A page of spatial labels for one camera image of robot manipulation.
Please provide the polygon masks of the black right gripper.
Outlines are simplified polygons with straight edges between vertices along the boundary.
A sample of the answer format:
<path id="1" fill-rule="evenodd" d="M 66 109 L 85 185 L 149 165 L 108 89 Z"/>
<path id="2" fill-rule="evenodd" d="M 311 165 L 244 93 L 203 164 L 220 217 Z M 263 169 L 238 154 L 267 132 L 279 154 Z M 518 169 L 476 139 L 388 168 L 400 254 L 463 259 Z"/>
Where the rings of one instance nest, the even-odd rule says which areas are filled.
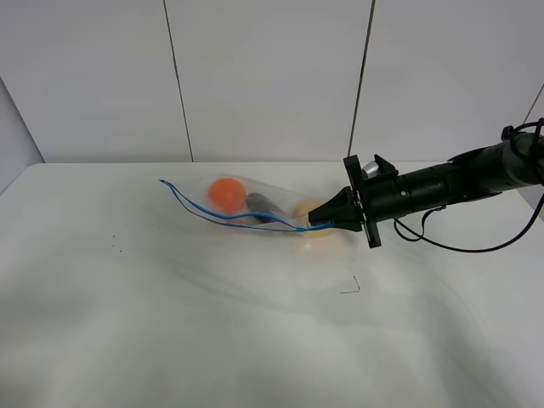
<path id="1" fill-rule="evenodd" d="M 382 245 L 377 224 L 448 204 L 449 163 L 400 174 L 390 162 L 375 157 L 378 174 L 367 178 L 357 156 L 343 159 L 352 186 L 342 188 L 329 201 L 311 210 L 309 222 L 338 230 L 361 232 L 369 247 Z"/>

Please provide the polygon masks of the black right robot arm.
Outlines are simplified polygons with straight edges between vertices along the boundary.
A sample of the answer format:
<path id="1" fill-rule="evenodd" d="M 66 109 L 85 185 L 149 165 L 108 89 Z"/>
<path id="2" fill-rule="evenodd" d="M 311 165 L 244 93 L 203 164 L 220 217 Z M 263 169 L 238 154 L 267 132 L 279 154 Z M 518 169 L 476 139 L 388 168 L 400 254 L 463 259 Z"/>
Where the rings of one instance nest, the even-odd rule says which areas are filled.
<path id="1" fill-rule="evenodd" d="M 381 156 L 361 166 L 358 156 L 344 158 L 350 185 L 309 212 L 313 227 L 364 231 L 371 248 L 379 247 L 378 223 L 440 211 L 543 182 L 542 126 L 530 122 L 505 127 L 501 141 L 470 150 L 448 162 L 401 174 Z"/>

